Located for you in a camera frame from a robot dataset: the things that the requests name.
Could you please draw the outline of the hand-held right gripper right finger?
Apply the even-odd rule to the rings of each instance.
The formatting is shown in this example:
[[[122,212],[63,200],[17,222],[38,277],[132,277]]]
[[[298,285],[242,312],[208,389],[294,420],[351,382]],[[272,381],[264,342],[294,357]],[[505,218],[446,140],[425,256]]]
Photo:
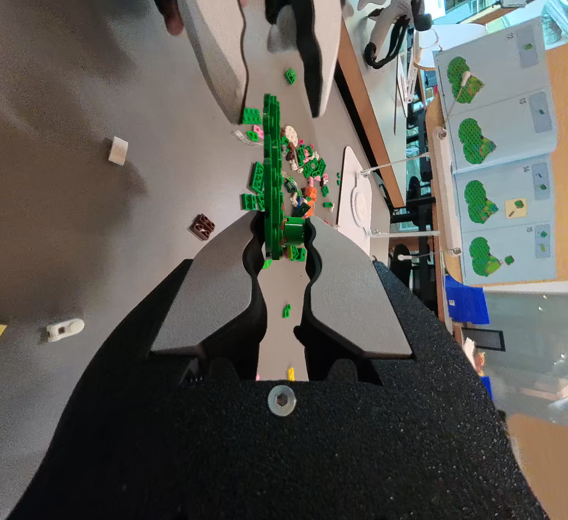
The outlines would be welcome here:
[[[295,337],[304,347],[309,381],[325,380],[341,359],[354,363],[363,382],[379,382],[376,360],[412,360],[370,256],[318,218],[308,219],[305,236],[309,282]]]

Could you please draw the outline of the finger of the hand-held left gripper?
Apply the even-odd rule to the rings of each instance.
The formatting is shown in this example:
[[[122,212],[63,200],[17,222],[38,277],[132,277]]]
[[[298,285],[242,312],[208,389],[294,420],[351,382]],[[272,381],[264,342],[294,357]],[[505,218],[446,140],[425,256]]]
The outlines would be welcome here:
[[[240,0],[181,0],[181,18],[202,76],[224,114],[242,114],[249,82]]]
[[[265,0],[270,53],[297,50],[313,118],[327,107],[334,80],[344,0]]]

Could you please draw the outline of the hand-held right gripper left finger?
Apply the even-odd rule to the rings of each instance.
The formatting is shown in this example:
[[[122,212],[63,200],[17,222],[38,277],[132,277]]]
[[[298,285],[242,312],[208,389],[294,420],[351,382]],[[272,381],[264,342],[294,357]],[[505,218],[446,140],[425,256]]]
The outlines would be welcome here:
[[[188,355],[203,369],[223,358],[238,376],[255,377],[267,329],[258,281],[263,243],[263,215],[243,215],[210,240],[191,262],[151,352]]]

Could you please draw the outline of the green lego plate assembly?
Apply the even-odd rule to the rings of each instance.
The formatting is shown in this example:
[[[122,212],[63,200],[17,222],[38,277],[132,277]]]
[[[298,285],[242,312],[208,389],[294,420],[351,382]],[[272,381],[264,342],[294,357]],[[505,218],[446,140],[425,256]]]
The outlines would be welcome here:
[[[278,261],[284,256],[289,261],[306,261],[307,208],[285,214],[285,183],[282,174],[283,137],[280,128],[280,102],[271,93],[265,93],[262,107],[264,131],[264,244],[266,258]]]

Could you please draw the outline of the tan curved lego piece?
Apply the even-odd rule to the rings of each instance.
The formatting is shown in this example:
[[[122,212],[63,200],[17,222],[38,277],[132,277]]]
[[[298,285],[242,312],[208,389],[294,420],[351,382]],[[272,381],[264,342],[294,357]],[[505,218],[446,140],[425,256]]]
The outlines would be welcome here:
[[[114,136],[111,140],[108,161],[117,166],[124,166],[126,162],[129,144],[126,140]]]

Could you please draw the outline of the instruction book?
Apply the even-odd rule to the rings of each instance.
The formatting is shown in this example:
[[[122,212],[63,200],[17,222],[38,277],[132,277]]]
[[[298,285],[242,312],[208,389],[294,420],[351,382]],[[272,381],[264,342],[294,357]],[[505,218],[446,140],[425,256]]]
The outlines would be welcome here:
[[[430,138],[438,215],[462,282],[555,282],[558,144],[543,17],[434,55],[441,125]]]

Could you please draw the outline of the brown lego brick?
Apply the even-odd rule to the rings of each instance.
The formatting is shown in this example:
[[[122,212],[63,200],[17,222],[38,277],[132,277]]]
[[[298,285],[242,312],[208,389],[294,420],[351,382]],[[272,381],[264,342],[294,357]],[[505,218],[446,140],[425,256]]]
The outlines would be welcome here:
[[[196,238],[207,241],[215,231],[215,228],[216,225],[210,218],[203,213],[199,213],[188,227],[188,231],[195,235]]]

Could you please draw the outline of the white lego piece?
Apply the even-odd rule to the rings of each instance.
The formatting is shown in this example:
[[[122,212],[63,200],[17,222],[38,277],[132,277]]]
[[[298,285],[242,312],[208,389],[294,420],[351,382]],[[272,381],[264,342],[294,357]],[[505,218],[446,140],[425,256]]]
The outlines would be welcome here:
[[[80,333],[85,327],[81,318],[72,318],[66,321],[54,323],[46,326],[46,341],[48,343],[72,337]]]

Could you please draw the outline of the cluster of green lego parts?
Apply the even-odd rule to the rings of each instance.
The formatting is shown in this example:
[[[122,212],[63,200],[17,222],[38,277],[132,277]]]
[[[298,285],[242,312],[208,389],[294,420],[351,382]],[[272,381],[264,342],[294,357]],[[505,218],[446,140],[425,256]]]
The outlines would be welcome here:
[[[244,109],[243,125],[249,126],[245,132],[234,130],[232,135],[250,146],[261,146],[265,140],[261,125],[261,113],[257,108]],[[282,172],[283,187],[289,194],[291,216],[308,219],[313,216],[317,202],[318,190],[323,198],[329,195],[329,175],[326,173],[326,162],[320,157],[315,147],[299,138],[296,130],[290,125],[280,127],[280,150],[282,163],[288,166],[292,175]],[[265,209],[264,199],[264,169],[260,161],[253,164],[248,182],[248,193],[240,195],[240,206],[244,211]],[[301,187],[299,178],[302,176],[305,186]]]

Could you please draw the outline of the black and white headset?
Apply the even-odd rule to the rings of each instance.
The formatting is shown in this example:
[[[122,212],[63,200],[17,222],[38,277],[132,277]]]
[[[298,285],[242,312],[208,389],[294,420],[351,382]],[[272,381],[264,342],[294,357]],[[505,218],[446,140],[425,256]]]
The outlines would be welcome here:
[[[398,56],[409,27],[418,32],[432,28],[424,0],[359,0],[357,9],[368,4],[378,5],[367,15],[375,27],[364,50],[364,60],[373,69],[381,69]]]

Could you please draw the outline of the white book stand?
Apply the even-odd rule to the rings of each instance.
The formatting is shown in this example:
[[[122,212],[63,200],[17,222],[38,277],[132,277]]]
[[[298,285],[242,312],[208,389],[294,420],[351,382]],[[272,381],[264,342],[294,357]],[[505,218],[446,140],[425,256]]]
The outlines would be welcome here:
[[[459,256],[463,245],[453,187],[451,177],[443,172],[443,165],[449,163],[446,159],[448,155],[447,146],[439,146],[434,153],[434,165],[439,170],[435,179],[435,204],[437,218],[441,223],[441,235],[438,239],[443,250]],[[372,185],[370,177],[363,175],[363,169],[364,167],[351,147],[345,147],[341,169],[337,229],[370,256]]]

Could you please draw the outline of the blue storage crate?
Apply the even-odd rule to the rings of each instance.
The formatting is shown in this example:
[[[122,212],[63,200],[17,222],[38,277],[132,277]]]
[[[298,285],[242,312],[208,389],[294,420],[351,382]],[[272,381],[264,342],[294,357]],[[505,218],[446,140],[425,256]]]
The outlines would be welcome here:
[[[446,274],[445,295],[450,318],[462,325],[488,325],[486,296],[478,287],[466,286]]]

